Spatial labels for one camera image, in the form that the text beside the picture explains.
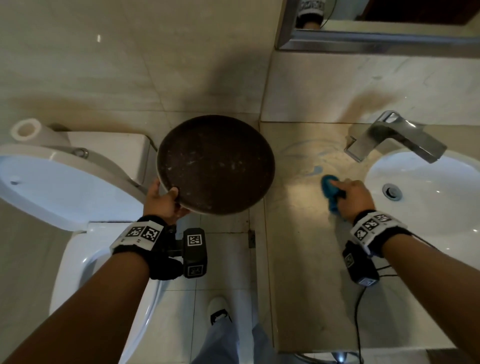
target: toilet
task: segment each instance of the toilet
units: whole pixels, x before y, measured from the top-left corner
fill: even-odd
[[[72,231],[49,313],[59,308],[110,257],[109,247],[142,216],[156,176],[156,151],[140,134],[65,132],[69,146],[0,146],[0,197],[60,229]],[[149,280],[120,363],[140,342],[160,296]]]

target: marble countertop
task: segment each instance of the marble countertop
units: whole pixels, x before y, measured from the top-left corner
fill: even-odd
[[[276,177],[264,199],[266,260],[257,244],[259,315],[264,326],[262,316],[269,315],[267,326],[279,352],[357,349],[353,317],[361,287],[349,279],[342,259],[350,225],[329,214],[320,179],[333,174],[362,180],[378,158],[400,148],[385,141],[365,161],[355,162],[343,151],[347,135],[367,127],[261,124],[275,154]],[[480,159],[480,127],[433,125],[426,131],[450,150]],[[387,262],[375,258],[375,264]],[[384,278],[365,292],[358,322],[363,348],[454,347],[397,277]]]

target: faucet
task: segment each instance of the faucet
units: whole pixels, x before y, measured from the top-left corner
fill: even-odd
[[[392,138],[429,163],[436,162],[447,146],[423,131],[425,125],[405,120],[396,111],[385,111],[345,153],[357,162],[362,162],[382,141]]]

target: white shoe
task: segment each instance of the white shoe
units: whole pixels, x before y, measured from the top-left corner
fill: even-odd
[[[212,298],[207,308],[207,319],[213,325],[217,320],[228,317],[230,321],[230,307],[228,306],[227,301],[222,296]]]

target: forearm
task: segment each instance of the forearm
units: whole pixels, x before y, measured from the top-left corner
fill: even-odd
[[[480,271],[407,235],[382,252],[445,334],[480,361]]]
[[[138,254],[115,254],[5,364],[118,363],[148,278]]]

